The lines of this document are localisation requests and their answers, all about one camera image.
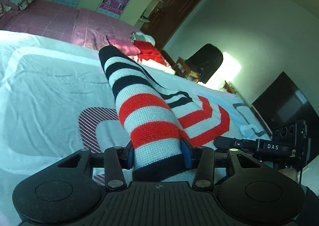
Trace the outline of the white grey folded garment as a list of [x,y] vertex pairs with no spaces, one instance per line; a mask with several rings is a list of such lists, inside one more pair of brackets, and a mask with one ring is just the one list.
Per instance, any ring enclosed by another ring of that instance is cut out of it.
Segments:
[[151,35],[146,35],[143,32],[133,32],[130,35],[130,40],[132,42],[139,41],[139,42],[150,43],[152,46],[155,46],[156,44],[155,39]]

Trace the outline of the patterned pillow near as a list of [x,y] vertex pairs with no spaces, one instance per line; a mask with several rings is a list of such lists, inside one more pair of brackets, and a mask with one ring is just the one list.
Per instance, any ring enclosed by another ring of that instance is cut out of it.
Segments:
[[4,16],[7,12],[11,10],[11,7],[0,3],[0,17]]

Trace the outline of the wooden side table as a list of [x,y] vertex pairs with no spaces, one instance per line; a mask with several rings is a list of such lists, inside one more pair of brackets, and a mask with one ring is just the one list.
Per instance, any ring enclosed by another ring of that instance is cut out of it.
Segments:
[[232,83],[224,81],[224,84],[220,87],[220,91],[228,92],[231,94],[239,94],[238,90],[232,85]]

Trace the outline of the pink checked bed sheet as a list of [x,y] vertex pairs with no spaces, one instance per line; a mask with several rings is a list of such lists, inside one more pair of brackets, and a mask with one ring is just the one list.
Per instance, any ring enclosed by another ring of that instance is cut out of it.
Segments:
[[53,2],[37,1],[25,10],[11,10],[1,17],[1,30],[23,32],[100,50],[113,45],[127,56],[140,50],[130,35],[138,29],[89,9],[75,9]]

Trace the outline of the black flat television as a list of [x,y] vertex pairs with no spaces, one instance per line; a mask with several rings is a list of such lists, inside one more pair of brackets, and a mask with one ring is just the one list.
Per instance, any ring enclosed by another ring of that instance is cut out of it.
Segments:
[[252,103],[272,133],[275,128],[298,120],[305,120],[307,136],[314,138],[317,113],[305,95],[285,72],[268,86]]

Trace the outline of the white striped cat sweater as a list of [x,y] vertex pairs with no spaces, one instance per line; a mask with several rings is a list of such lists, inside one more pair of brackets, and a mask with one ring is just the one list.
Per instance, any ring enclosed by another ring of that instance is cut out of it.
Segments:
[[229,113],[205,97],[160,86],[114,46],[98,56],[134,148],[133,180],[192,181],[195,171],[185,165],[182,139],[194,147],[211,142],[230,130]]

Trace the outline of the black chair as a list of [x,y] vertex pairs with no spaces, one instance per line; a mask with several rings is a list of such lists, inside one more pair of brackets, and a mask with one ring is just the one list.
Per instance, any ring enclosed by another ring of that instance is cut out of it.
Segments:
[[192,77],[196,82],[206,84],[222,63],[222,52],[212,44],[206,44],[186,60],[179,57],[175,68],[182,69],[182,77]]

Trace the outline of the lower right purple poster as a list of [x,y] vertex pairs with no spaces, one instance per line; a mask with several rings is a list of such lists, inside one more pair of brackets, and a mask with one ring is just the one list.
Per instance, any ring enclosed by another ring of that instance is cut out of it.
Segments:
[[130,0],[103,0],[97,12],[119,19]]

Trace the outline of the red garment on bed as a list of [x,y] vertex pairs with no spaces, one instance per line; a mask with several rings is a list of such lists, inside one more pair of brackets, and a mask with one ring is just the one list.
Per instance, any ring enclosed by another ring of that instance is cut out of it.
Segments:
[[140,50],[140,53],[137,55],[140,61],[148,61],[151,59],[164,66],[168,65],[160,51],[156,49],[151,43],[143,41],[133,41],[133,44]]

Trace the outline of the light blue patterned blanket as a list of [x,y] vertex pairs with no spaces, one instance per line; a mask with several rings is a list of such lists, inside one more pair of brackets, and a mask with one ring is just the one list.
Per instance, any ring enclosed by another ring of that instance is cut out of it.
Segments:
[[98,52],[1,31],[1,225],[18,225],[17,184],[82,148],[124,146]]

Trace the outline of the dark brown wooden door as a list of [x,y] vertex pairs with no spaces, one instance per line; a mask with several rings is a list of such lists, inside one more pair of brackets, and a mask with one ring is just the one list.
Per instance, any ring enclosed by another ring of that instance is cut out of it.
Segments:
[[141,31],[155,39],[155,47],[162,50],[179,26],[201,0],[161,0],[148,17],[149,23]]

